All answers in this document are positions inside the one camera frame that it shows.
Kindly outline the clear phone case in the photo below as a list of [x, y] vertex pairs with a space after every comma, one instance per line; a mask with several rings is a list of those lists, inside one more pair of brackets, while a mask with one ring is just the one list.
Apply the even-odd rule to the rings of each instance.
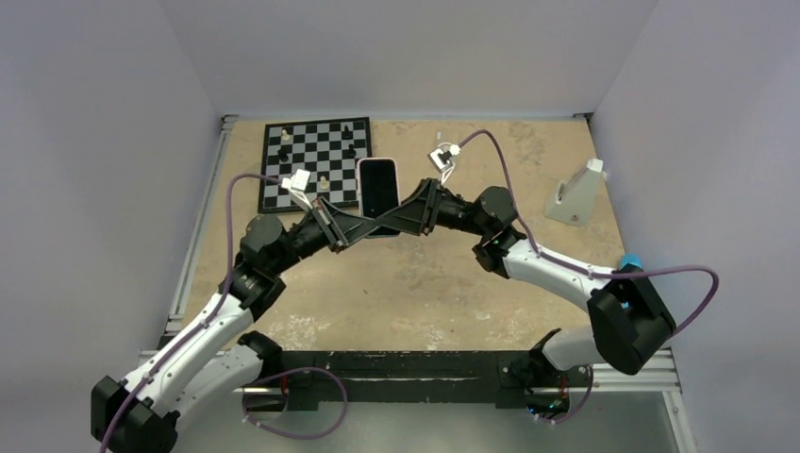
[[462, 145], [460, 144], [463, 134], [453, 127], [439, 128], [434, 134], [434, 149], [447, 151], [458, 155]]

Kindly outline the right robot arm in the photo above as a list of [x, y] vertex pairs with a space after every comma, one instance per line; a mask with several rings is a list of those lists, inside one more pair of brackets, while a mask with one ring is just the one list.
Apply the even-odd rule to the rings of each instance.
[[588, 326], [556, 328], [532, 347], [529, 370], [540, 383], [551, 384], [575, 366], [601, 362], [635, 375], [678, 331], [649, 273], [640, 267], [613, 270], [533, 245], [531, 234], [513, 225], [518, 212], [505, 187], [490, 186], [468, 202], [438, 180], [424, 179], [404, 201], [364, 213], [379, 229], [427, 234], [447, 227], [475, 234], [480, 240], [473, 252], [485, 271], [537, 286], [586, 312]]

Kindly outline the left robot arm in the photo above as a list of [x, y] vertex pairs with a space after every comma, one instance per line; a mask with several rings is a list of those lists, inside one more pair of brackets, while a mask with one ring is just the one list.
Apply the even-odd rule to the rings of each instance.
[[429, 223], [409, 202], [355, 215], [323, 198], [291, 228], [273, 214], [255, 216], [201, 312], [148, 362], [95, 384], [91, 433], [101, 451], [169, 452], [200, 404], [242, 385], [287, 381], [294, 372], [285, 368], [281, 347], [250, 328], [285, 291], [281, 274], [324, 248], [341, 252], [382, 228], [417, 234]]

